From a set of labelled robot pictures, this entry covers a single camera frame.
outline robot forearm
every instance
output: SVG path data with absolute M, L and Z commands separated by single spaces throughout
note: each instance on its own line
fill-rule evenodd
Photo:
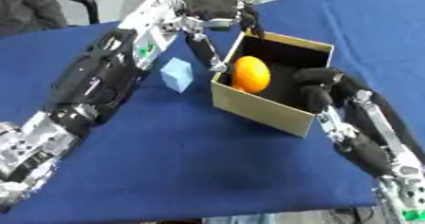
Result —
M 295 79 L 337 152 L 377 179 L 374 191 L 387 223 L 423 220 L 423 153 L 391 106 L 336 69 L 305 69 Z
M 89 45 L 22 128 L 0 123 L 0 212 L 39 189 L 63 156 L 117 112 L 180 31 L 206 68 L 226 71 L 203 28 L 236 23 L 262 35 L 258 14 L 237 0 L 147 0 Z

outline table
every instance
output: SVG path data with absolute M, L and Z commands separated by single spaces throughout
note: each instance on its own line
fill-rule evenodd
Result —
M 258 6 L 266 30 L 336 45 L 333 65 L 385 95 L 425 142 L 425 0 L 281 0 Z M 0 41 L 0 120 L 23 123 L 49 84 L 115 24 Z M 237 30 L 212 33 L 224 55 Z M 194 65 L 181 95 L 158 68 Z M 372 179 L 339 157 L 314 123 L 300 139 L 212 108 L 211 78 L 180 37 L 156 71 L 37 194 L 1 223 L 159 220 L 372 205 Z

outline cardboard box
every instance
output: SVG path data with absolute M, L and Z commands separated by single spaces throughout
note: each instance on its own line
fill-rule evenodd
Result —
M 270 70 L 269 86 L 257 94 L 231 88 L 231 75 L 216 73 L 212 78 L 213 105 L 245 118 L 305 137 L 315 116 L 305 111 L 293 73 L 304 67 L 327 67 L 334 47 L 267 32 L 264 39 L 241 33 L 228 56 L 234 63 L 242 56 L 254 56 Z

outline blue cube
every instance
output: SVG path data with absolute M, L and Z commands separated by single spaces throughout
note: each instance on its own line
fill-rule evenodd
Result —
M 169 88 L 179 93 L 182 93 L 194 80 L 191 64 L 177 58 L 171 59 L 161 69 L 161 77 Z

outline orange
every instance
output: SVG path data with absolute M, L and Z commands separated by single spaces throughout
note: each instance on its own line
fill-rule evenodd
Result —
M 245 56 L 234 64 L 231 87 L 256 93 L 264 90 L 270 83 L 270 71 L 260 59 Z

